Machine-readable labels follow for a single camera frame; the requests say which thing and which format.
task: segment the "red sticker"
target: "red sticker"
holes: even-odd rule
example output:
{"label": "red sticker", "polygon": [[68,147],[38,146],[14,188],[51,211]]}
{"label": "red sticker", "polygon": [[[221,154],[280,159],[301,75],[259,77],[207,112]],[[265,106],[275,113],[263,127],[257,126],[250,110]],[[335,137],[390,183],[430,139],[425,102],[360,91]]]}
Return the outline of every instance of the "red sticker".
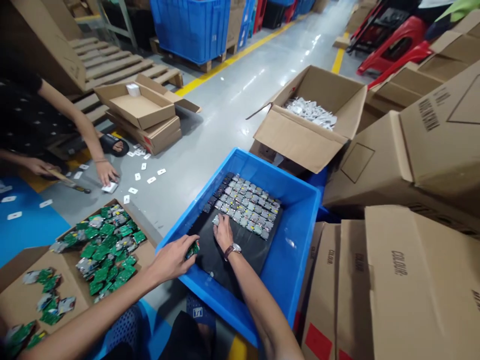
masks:
{"label": "red sticker", "polygon": [[345,351],[338,350],[338,360],[353,360]]}
{"label": "red sticker", "polygon": [[332,342],[322,334],[312,323],[308,327],[306,333],[305,345],[315,354],[320,360],[329,360],[332,352]]}

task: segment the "wooden pallet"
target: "wooden pallet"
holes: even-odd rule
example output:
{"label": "wooden pallet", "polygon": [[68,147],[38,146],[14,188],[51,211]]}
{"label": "wooden pallet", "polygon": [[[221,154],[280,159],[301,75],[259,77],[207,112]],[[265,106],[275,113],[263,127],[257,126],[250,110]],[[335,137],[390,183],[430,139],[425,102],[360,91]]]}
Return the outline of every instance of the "wooden pallet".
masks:
{"label": "wooden pallet", "polygon": [[[90,119],[93,125],[103,122],[106,119],[105,111],[109,109],[93,93],[95,87],[131,82],[135,80],[138,74],[143,74],[159,84],[169,83],[177,88],[184,86],[180,70],[154,64],[153,60],[144,59],[130,51],[122,51],[116,46],[110,46],[99,41],[97,38],[72,40],[70,45],[77,54],[79,52],[83,54],[80,55],[80,58],[86,68],[85,93],[73,99],[70,97],[70,99],[76,108]],[[76,136],[78,135],[58,135],[51,140],[47,148],[61,159],[66,160],[69,154],[62,151],[61,148]]]}
{"label": "wooden pallet", "polygon": [[213,60],[209,60],[204,64],[198,65],[194,62],[191,62],[183,57],[180,57],[178,55],[175,55],[171,52],[168,52],[162,48],[160,48],[159,40],[156,37],[152,37],[150,39],[150,46],[151,46],[151,51],[155,54],[161,55],[163,57],[167,57],[169,59],[172,59],[176,63],[183,64],[185,66],[188,66],[189,68],[192,68],[194,70],[199,70],[202,71],[203,73],[208,73],[210,70],[212,70],[212,61],[218,61],[220,63],[223,63],[227,59],[227,52],[225,51],[223,54],[217,56]]}

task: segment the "hand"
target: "hand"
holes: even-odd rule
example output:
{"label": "hand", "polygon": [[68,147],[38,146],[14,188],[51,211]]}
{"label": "hand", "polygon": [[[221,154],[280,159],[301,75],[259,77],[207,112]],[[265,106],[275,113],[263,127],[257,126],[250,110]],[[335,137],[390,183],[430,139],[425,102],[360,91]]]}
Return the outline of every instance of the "hand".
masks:
{"label": "hand", "polygon": [[107,160],[96,162],[96,172],[103,186],[110,185],[110,179],[117,183],[116,177],[119,176],[115,168]]}
{"label": "hand", "polygon": [[55,169],[60,172],[59,168],[53,166],[51,163],[45,162],[36,157],[25,157],[21,160],[21,164],[35,175],[51,176],[52,174],[49,173],[47,169]]}
{"label": "hand", "polygon": [[188,260],[185,260],[185,255],[189,247],[198,239],[200,239],[198,235],[183,235],[161,248],[146,270],[150,283],[156,287],[185,274],[195,264],[197,254]]}
{"label": "hand", "polygon": [[234,243],[234,234],[230,228],[230,217],[218,214],[218,226],[213,225],[213,235],[220,246],[220,249],[225,253],[227,249]]}

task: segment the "person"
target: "person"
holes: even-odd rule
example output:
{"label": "person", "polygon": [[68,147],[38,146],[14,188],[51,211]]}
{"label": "person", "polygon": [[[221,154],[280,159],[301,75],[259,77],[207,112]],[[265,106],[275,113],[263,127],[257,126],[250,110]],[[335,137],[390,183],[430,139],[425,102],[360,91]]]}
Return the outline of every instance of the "person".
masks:
{"label": "person", "polygon": [[23,166],[36,175],[56,180],[53,167],[65,174],[67,165],[45,150],[56,134],[70,134],[75,127],[83,137],[103,186],[117,181],[115,168],[105,152],[123,156],[128,144],[111,134],[97,131],[87,116],[47,81],[22,65],[16,54],[0,53],[0,110],[4,121],[0,132],[0,159]]}
{"label": "person", "polygon": [[[230,251],[234,246],[230,218],[218,214],[218,226],[213,227],[214,237],[233,268],[243,299],[253,318],[258,335],[269,360],[304,359],[287,319],[275,299],[243,255]],[[165,245],[147,268],[142,269],[117,291],[102,299],[30,350],[20,353],[19,360],[69,360],[82,359],[102,335],[122,316],[132,304],[158,285],[185,274],[195,263],[197,255],[185,260],[189,247],[198,235],[184,235]],[[200,305],[209,311],[205,304]],[[159,360],[206,360],[211,358],[212,331],[204,323],[196,322],[185,312],[175,319],[170,337]],[[134,359],[135,350],[120,342],[104,359]]]}

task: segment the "blue floor mat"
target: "blue floor mat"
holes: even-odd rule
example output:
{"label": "blue floor mat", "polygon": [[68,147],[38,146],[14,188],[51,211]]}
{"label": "blue floor mat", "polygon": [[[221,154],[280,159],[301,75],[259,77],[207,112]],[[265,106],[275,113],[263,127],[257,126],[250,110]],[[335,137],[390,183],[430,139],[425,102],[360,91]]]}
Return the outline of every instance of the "blue floor mat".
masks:
{"label": "blue floor mat", "polygon": [[[0,199],[16,196],[15,201],[0,203],[0,234],[2,244],[0,267],[4,266],[25,248],[52,244],[70,226],[51,206],[40,208],[44,199],[19,177],[1,179],[13,189],[0,194]],[[7,220],[12,213],[22,216]]]}

